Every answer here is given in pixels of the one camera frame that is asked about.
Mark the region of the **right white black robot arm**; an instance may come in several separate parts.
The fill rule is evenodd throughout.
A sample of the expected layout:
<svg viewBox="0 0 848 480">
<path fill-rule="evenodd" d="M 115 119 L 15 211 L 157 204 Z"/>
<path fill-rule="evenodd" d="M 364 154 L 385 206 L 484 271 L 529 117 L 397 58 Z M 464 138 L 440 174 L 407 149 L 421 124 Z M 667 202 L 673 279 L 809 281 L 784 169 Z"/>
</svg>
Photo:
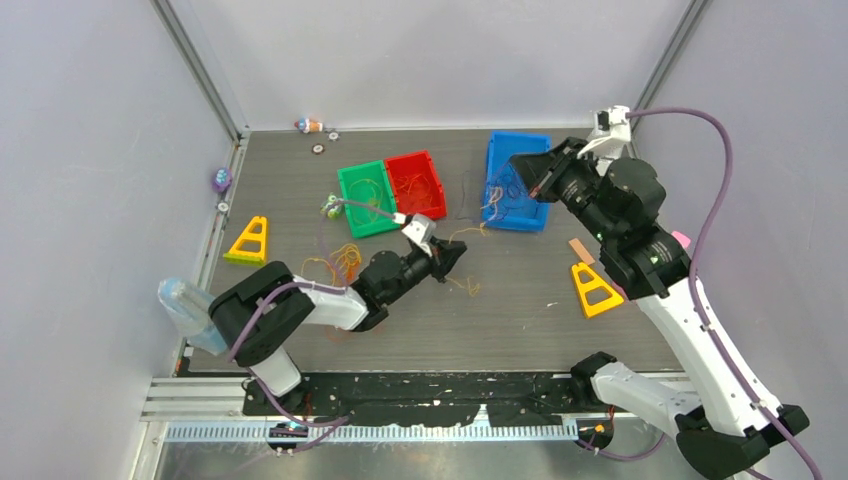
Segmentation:
<svg viewBox="0 0 848 480">
<path fill-rule="evenodd" d="M 517 154 L 510 165 L 529 196 L 563 203 L 600 246 L 600 261 L 660 331 L 692 383 L 668 387 L 599 352 L 573 368 L 574 403 L 625 409 L 671 437 L 700 475 L 725 479 L 753 467 L 770 450 L 806 429 L 804 410 L 773 396 L 730 341 L 702 284 L 689 277 L 683 246 L 658 223 L 665 199 L 654 168 L 614 160 L 604 173 L 582 141 L 569 138 L 544 153 Z"/>
</svg>

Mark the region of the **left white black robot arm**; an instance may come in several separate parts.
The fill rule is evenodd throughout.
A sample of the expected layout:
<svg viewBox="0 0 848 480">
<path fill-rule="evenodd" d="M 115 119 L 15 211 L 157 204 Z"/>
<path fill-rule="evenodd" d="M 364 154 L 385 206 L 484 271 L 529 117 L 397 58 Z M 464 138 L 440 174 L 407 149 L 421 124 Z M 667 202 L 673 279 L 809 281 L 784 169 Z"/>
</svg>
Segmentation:
<svg viewBox="0 0 848 480">
<path fill-rule="evenodd" d="M 303 324 L 369 331 L 426 278 L 445 282 L 467 245 L 439 238 L 429 245 L 431 253 L 419 246 L 405 256 L 376 253 L 347 288 L 308 281 L 272 261 L 215 297 L 207 312 L 231 360 L 264 383 L 273 406 L 293 414 L 305 405 L 307 389 L 284 349 L 287 339 Z"/>
</svg>

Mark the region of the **blue plastic bin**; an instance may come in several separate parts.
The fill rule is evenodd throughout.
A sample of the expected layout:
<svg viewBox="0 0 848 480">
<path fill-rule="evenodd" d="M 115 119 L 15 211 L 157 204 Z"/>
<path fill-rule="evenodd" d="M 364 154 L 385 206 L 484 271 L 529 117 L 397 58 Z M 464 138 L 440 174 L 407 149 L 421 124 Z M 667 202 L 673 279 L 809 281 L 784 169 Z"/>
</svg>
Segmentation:
<svg viewBox="0 0 848 480">
<path fill-rule="evenodd" d="M 551 147 L 549 135 L 494 131 L 490 135 L 482 193 L 482 219 L 489 228 L 541 232 L 549 206 L 528 196 L 509 159 L 515 154 L 543 153 Z"/>
</svg>

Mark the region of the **red plastic bin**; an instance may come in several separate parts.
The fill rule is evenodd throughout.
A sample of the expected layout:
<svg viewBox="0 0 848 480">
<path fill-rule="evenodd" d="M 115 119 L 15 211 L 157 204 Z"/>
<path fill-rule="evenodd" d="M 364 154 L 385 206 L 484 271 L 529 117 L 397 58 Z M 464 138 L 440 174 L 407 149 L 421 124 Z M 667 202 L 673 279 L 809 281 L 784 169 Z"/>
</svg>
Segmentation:
<svg viewBox="0 0 848 480">
<path fill-rule="evenodd" d="M 384 166 L 399 212 L 432 220 L 447 216 L 444 187 L 427 150 L 387 158 Z"/>
</svg>

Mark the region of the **white metronome box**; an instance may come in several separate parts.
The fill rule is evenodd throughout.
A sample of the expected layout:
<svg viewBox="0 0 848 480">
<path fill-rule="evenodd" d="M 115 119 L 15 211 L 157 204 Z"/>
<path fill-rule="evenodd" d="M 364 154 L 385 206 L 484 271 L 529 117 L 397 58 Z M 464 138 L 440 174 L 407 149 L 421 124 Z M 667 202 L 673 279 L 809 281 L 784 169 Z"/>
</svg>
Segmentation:
<svg viewBox="0 0 848 480">
<path fill-rule="evenodd" d="M 607 158 L 618 159 L 632 140 L 632 129 L 626 106 L 616 105 L 608 111 Z"/>
</svg>

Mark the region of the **green plastic bin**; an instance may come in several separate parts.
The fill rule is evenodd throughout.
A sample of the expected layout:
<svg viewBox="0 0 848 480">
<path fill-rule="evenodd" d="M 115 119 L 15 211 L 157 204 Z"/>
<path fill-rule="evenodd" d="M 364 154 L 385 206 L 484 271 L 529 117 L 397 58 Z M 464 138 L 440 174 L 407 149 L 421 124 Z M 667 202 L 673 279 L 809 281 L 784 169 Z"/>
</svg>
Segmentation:
<svg viewBox="0 0 848 480">
<path fill-rule="evenodd" d="M 345 204 L 353 238 L 362 239 L 399 228 L 392 219 L 396 203 L 383 160 L 340 168 L 337 177 L 344 199 L 389 213 L 386 217 L 368 208 Z"/>
</svg>

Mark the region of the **yellow orange toy piece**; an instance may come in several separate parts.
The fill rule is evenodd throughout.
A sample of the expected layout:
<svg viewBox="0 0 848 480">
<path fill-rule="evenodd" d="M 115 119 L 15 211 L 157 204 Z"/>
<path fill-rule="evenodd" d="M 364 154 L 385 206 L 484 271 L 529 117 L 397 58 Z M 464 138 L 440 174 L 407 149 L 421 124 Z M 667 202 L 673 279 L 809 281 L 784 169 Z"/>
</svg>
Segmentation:
<svg viewBox="0 0 848 480">
<path fill-rule="evenodd" d="M 625 303 L 624 296 L 591 266 L 579 262 L 571 266 L 571 278 L 584 316 L 594 318 Z"/>
</svg>

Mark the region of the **pink metronome box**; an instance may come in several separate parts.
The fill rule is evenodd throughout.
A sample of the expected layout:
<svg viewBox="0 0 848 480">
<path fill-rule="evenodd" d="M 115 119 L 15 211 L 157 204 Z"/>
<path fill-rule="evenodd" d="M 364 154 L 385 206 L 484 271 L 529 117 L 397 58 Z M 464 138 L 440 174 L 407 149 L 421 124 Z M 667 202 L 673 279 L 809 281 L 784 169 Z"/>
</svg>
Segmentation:
<svg viewBox="0 0 848 480">
<path fill-rule="evenodd" d="M 680 231 L 672 231 L 672 237 L 681 245 L 684 250 L 688 250 L 692 244 L 692 240 Z"/>
</svg>

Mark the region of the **small figurine toy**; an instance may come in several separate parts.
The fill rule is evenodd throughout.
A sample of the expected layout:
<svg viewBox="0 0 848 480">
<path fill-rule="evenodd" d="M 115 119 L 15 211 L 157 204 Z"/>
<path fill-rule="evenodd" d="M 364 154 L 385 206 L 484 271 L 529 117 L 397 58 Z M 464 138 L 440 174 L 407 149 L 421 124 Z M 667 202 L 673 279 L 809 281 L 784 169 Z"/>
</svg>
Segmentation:
<svg viewBox="0 0 848 480">
<path fill-rule="evenodd" d="M 303 117 L 293 123 L 296 130 L 304 134 L 319 133 L 324 130 L 324 124 L 320 121 Z"/>
</svg>

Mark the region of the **purple round toy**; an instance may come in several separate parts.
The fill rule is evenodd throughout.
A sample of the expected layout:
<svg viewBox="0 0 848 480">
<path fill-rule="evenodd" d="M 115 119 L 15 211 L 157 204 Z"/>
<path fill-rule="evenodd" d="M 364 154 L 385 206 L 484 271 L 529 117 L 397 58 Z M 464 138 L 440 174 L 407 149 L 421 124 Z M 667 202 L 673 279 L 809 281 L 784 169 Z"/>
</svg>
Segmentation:
<svg viewBox="0 0 848 480">
<path fill-rule="evenodd" d="M 229 168 L 222 167 L 216 170 L 212 177 L 212 188 L 218 194 L 225 193 L 232 184 L 233 176 Z"/>
</svg>

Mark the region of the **clear plastic bottle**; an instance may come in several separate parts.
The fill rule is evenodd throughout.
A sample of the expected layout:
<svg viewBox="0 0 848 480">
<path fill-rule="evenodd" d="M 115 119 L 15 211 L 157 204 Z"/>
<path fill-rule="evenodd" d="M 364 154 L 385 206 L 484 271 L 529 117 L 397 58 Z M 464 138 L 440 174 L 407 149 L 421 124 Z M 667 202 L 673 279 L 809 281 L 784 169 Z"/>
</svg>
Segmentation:
<svg viewBox="0 0 848 480">
<path fill-rule="evenodd" d="M 159 283 L 157 297 L 189 345 L 212 355 L 228 350 L 208 313 L 213 295 L 184 279 L 170 277 Z"/>
</svg>

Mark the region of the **yellow triangular toy frame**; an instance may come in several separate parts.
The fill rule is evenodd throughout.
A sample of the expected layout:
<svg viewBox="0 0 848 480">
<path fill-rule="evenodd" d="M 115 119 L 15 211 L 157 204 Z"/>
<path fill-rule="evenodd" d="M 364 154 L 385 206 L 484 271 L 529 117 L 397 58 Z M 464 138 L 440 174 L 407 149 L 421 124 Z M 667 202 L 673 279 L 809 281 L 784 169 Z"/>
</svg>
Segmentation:
<svg viewBox="0 0 848 480">
<path fill-rule="evenodd" d="M 267 263 L 268 218 L 254 216 L 223 254 L 229 262 L 262 267 Z"/>
</svg>

